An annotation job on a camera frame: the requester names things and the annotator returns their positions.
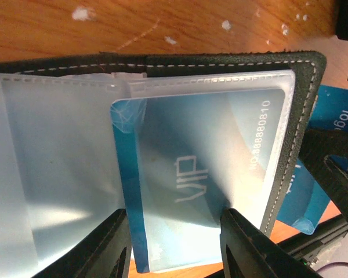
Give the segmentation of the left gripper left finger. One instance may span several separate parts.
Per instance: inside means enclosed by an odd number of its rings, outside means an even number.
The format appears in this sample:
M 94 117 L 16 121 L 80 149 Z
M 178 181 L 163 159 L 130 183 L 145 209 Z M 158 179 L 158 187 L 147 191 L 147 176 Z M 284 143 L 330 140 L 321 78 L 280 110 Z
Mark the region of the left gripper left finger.
M 131 251 L 126 210 L 118 209 L 35 277 L 128 277 Z

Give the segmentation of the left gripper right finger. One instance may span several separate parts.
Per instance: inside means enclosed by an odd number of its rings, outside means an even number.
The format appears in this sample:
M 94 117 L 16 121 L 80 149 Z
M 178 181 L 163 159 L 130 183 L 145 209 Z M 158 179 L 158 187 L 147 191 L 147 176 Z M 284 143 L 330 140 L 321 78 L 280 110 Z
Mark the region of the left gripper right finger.
M 225 277 L 320 277 L 285 253 L 236 209 L 223 210 L 220 227 Z

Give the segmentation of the black leather card holder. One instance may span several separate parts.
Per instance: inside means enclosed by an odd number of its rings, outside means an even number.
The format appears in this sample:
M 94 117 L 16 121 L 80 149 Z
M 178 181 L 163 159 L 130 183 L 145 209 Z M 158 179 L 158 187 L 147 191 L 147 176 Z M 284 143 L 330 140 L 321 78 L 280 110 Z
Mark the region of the black leather card holder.
M 119 100 L 283 90 L 287 125 L 258 228 L 269 236 L 325 66 L 317 52 L 102 53 L 0 63 L 0 277 L 35 277 L 126 210 L 110 113 Z

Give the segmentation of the blue credit card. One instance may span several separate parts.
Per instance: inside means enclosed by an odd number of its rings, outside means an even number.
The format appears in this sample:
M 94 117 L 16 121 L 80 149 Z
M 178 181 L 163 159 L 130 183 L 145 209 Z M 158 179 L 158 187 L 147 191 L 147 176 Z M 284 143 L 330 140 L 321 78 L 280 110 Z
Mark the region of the blue credit card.
M 320 86 L 308 128 L 348 132 L 348 90 Z M 329 202 L 328 195 L 298 160 L 277 220 L 311 235 Z
M 219 262 L 224 209 L 261 227 L 288 110 L 278 88 L 112 104 L 139 273 Z

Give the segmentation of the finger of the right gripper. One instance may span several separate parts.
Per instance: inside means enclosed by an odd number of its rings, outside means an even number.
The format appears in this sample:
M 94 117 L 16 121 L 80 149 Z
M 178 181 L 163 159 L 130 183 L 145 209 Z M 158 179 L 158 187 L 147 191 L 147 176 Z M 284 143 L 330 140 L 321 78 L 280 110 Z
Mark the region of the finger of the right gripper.
M 348 132 L 309 129 L 299 159 L 348 222 L 348 172 L 334 157 L 348 159 Z

